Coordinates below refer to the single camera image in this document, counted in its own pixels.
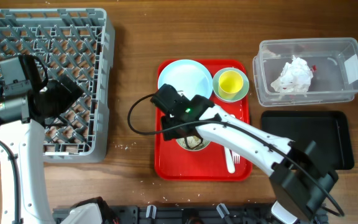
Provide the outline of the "green bowl with rice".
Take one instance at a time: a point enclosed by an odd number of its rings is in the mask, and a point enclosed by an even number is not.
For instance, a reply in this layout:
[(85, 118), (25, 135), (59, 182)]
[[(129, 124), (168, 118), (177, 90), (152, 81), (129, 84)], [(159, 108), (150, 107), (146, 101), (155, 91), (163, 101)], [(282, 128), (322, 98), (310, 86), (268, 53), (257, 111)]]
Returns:
[(177, 144), (187, 151), (200, 151), (206, 148), (210, 141), (199, 138), (197, 136), (188, 136), (176, 139)]

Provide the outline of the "large light blue plate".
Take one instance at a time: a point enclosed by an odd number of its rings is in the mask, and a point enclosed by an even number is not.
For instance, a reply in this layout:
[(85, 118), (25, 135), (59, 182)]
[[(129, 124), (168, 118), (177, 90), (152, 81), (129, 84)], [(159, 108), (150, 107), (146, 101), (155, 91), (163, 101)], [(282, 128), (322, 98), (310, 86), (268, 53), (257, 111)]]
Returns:
[(169, 63), (158, 76), (157, 88), (163, 84), (191, 100), (195, 95), (209, 99), (213, 92), (213, 78), (209, 70), (195, 60), (182, 59)]

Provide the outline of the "white paper napkin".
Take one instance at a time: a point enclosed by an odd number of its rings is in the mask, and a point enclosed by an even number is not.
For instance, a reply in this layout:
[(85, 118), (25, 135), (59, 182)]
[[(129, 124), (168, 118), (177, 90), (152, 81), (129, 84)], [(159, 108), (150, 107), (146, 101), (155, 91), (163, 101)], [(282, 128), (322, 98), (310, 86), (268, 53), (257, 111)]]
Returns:
[(286, 63), (280, 76), (270, 86), (279, 93), (305, 93), (309, 90), (313, 71), (306, 60), (293, 56), (291, 63)]

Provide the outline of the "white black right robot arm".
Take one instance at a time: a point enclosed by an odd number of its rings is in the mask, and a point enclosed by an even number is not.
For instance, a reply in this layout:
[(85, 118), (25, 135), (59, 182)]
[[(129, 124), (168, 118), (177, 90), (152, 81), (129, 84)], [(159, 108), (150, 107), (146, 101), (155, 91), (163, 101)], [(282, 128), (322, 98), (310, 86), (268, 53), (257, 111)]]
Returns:
[(261, 169), (277, 198), (271, 213), (282, 223), (311, 221), (325, 200), (335, 206), (334, 215), (344, 214), (330, 195), (338, 174), (315, 142), (295, 142), (263, 132), (199, 95), (188, 100), (173, 93), (155, 96), (152, 102), (164, 113), (164, 138), (196, 135), (229, 148)]

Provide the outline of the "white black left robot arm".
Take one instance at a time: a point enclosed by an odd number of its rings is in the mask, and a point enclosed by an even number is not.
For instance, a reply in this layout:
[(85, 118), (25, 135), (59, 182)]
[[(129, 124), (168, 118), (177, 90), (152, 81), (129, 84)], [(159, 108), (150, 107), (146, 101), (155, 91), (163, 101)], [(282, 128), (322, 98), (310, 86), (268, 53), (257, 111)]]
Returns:
[(10, 79), (0, 98), (2, 223), (55, 223), (47, 198), (45, 119), (64, 113), (83, 90), (70, 78)]

